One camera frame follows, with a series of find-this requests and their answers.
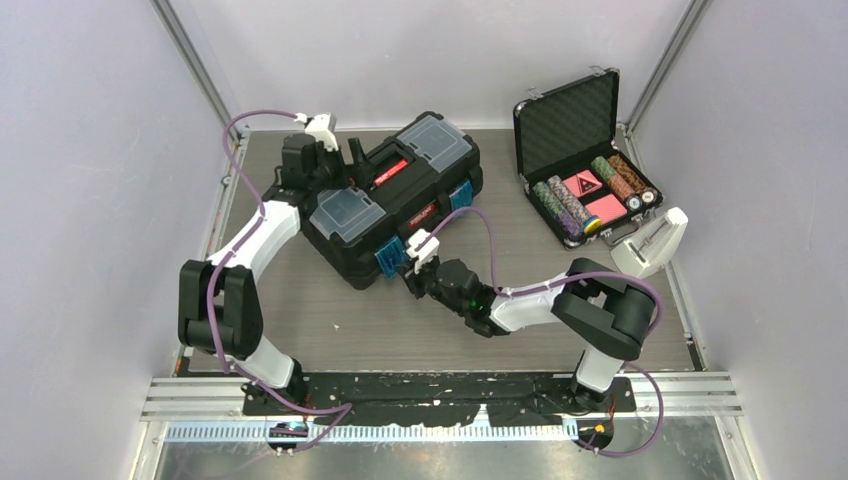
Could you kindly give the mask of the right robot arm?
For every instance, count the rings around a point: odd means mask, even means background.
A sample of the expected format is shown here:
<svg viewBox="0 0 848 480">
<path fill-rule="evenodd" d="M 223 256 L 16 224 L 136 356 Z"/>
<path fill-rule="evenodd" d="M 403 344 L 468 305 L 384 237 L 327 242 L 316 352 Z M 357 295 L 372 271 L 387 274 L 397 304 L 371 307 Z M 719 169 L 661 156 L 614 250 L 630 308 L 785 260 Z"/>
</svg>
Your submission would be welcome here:
<svg viewBox="0 0 848 480">
<path fill-rule="evenodd" d="M 552 279 L 518 288 L 488 285 L 459 259 L 434 258 L 423 265 L 407 261 L 396 271 L 416 298 L 432 298 L 486 338 L 538 325 L 568 327 L 587 346 L 566 397 L 589 411 L 610 398 L 615 376 L 640 357 L 664 314 L 662 300 L 648 283 L 587 258 L 574 260 Z"/>
</svg>

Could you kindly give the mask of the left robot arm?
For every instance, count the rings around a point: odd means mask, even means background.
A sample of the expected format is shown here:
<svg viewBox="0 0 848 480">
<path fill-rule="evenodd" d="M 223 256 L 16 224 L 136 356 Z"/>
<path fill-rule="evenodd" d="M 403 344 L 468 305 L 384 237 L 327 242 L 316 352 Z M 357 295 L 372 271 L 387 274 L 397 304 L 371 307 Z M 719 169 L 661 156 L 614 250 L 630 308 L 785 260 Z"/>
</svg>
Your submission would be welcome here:
<svg viewBox="0 0 848 480">
<path fill-rule="evenodd" d="M 327 134 L 285 138 L 281 164 L 242 229 L 204 260 L 188 260 L 179 272 L 179 341 L 217 358 L 222 371 L 249 382 L 251 395 L 268 397 L 284 414 L 304 411 L 307 388 L 301 364 L 264 334 L 257 283 L 270 261 L 297 236 L 320 195 L 352 188 L 366 191 L 368 163 L 358 138 L 349 139 L 352 160 Z"/>
</svg>

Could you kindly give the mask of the black plastic toolbox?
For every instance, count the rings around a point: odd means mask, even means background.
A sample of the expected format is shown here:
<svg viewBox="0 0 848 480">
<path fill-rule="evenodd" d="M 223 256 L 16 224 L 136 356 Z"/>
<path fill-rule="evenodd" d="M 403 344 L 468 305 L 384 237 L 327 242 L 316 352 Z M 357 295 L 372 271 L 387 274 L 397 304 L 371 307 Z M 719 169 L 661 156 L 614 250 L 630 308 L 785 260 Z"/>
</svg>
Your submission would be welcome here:
<svg viewBox="0 0 848 480">
<path fill-rule="evenodd" d="M 431 231 L 483 187 L 480 149 L 442 115 L 427 111 L 363 154 L 355 175 L 326 187 L 301 209 L 301 230 L 357 290 L 390 278 L 406 262 L 406 241 Z"/>
</svg>

